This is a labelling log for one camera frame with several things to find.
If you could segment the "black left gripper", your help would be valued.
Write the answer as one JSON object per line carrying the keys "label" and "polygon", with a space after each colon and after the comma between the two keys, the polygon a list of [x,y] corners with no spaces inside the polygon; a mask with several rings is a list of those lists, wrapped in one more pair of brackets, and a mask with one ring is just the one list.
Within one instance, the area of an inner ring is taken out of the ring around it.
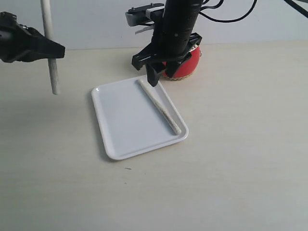
{"label": "black left gripper", "polygon": [[0,13],[1,61],[29,63],[41,59],[61,59],[64,55],[63,45],[48,39],[33,27],[19,24],[15,14]]}

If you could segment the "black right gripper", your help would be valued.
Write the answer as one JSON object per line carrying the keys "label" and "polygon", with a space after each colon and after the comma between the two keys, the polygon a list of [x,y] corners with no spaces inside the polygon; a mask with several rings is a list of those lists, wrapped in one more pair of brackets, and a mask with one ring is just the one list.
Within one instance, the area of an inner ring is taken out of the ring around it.
{"label": "black right gripper", "polygon": [[137,70],[146,65],[147,81],[155,87],[164,71],[167,77],[173,77],[182,64],[191,59],[192,48],[195,45],[199,46],[201,41],[202,37],[198,33],[192,33],[184,51],[180,54],[167,53],[166,50],[155,48],[150,43],[139,53],[133,55],[131,64]]}

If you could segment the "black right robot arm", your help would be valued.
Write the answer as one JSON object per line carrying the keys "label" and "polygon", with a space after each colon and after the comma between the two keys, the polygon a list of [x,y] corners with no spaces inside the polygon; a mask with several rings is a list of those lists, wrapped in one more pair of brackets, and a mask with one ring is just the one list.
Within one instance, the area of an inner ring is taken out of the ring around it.
{"label": "black right robot arm", "polygon": [[173,78],[191,57],[191,49],[202,37],[193,27],[200,12],[200,0],[168,0],[129,9],[125,15],[129,26],[153,29],[151,42],[133,55],[132,65],[146,68],[147,81],[155,87],[160,76]]}

